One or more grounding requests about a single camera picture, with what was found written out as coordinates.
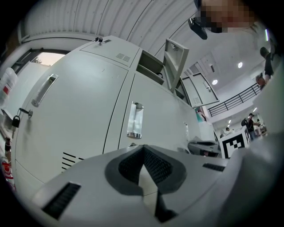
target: open locker door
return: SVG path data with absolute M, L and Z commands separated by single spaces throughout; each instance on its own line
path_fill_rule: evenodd
M 182 78 L 182 82 L 193 108 L 219 101 L 214 89 L 209 85 L 202 73 L 188 75 Z
M 174 92 L 181 77 L 189 49 L 170 39 L 166 39 L 164 69 L 171 92 Z

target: shelf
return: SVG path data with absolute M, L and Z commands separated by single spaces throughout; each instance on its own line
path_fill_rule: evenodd
M 157 74 L 153 73 L 152 71 L 140 64 L 138 64 L 137 71 L 161 85 L 164 83 L 164 79 L 160 78 Z

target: bottle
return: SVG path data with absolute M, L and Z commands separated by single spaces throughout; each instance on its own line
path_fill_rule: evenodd
M 10 137 L 5 138 L 5 156 L 8 162 L 11 164 L 11 139 Z
M 3 108 L 11 89 L 17 82 L 17 74 L 12 68 L 7 68 L 0 80 L 0 108 Z

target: railing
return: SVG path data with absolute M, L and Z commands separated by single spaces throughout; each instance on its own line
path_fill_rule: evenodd
M 248 89 L 246 89 L 246 90 L 242 91 L 241 93 L 235 95 L 234 97 L 226 100 L 225 102 L 222 102 L 222 103 L 220 103 L 216 106 L 209 108 L 208 110 L 209 110 L 212 117 L 216 116 L 220 113 L 228 111 L 228 110 L 244 103 L 245 101 L 249 100 L 250 98 L 256 96 L 258 93 L 260 93 L 260 86 L 257 83 L 255 83 L 254 85 L 252 85 Z

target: locker handle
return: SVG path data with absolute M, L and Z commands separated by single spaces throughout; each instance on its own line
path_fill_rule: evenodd
M 205 81 L 203 81 L 203 84 L 204 84 L 204 86 L 209 90 L 209 92 L 211 92 L 211 87 L 210 87 L 209 85 L 207 86 L 207 85 L 205 84 Z
M 134 137 L 141 139 L 142 137 L 142 121 L 143 121 L 144 106 L 138 102 L 132 102 L 128 125 L 127 133 L 128 137 Z
M 43 83 L 41 88 L 38 90 L 37 95 L 35 98 L 32 99 L 32 105 L 34 107 L 39 107 L 41 101 L 43 100 L 44 96 L 52 86 L 52 84 L 55 82 L 55 80 L 58 78 L 58 75 L 51 74 L 47 80 Z

